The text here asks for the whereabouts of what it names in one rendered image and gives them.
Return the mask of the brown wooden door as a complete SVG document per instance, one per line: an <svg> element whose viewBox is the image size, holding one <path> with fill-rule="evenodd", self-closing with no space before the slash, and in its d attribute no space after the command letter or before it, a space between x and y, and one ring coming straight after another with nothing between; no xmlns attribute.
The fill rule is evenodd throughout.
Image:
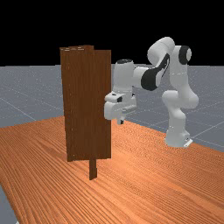
<svg viewBox="0 0 224 224"><path fill-rule="evenodd" d="M59 50L66 159L87 160L89 178L95 179L96 161L111 157L111 122L104 118L104 97L111 90L111 51L91 45Z"/></svg>

